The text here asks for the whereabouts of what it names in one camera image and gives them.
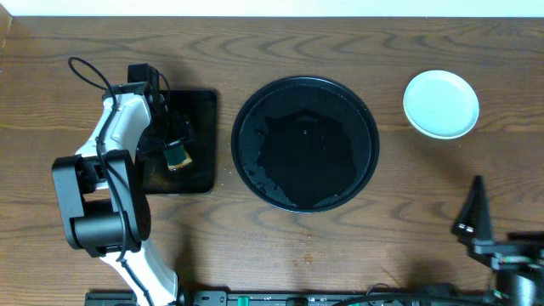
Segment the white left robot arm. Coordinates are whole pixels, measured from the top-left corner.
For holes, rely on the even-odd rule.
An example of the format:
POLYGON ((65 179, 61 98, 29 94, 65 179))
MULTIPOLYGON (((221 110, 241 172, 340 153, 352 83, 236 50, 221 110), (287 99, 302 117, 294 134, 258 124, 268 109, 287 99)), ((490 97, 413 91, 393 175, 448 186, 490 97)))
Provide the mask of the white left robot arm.
POLYGON ((170 124, 170 95, 107 93, 86 143, 52 166, 65 238, 110 265, 138 305, 190 305, 191 296, 150 240, 150 205, 135 167, 141 142, 170 124))

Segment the light green plate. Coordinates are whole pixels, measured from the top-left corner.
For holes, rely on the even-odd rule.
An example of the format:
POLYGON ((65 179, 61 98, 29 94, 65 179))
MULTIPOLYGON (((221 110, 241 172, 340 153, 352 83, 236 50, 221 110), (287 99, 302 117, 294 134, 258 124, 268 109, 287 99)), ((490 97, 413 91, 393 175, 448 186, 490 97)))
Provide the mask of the light green plate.
POLYGON ((457 139, 479 119, 479 99, 462 77, 442 70, 424 71, 405 88, 403 100, 413 120, 433 139, 457 139))

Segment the yellow sponge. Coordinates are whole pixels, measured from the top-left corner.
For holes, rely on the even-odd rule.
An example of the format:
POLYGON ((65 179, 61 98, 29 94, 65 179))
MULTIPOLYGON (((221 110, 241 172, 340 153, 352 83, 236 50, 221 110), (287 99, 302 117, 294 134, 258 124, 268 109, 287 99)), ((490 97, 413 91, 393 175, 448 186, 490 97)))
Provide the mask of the yellow sponge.
POLYGON ((192 158, 181 143, 171 145, 163 151, 170 171, 177 171, 192 163, 192 158))

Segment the yellow plate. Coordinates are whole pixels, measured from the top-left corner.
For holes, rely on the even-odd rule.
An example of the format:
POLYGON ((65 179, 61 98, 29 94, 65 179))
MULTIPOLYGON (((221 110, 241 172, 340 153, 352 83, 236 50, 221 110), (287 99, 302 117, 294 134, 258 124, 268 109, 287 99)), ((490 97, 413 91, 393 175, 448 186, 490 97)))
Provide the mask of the yellow plate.
POLYGON ((405 117, 406 119, 408 120, 408 122, 421 134, 424 134, 426 136, 428 136, 428 132, 423 129, 420 125, 418 125, 412 118, 409 110, 408 110, 408 107, 407 107, 407 104, 406 102, 403 100, 403 111, 405 113, 405 117))

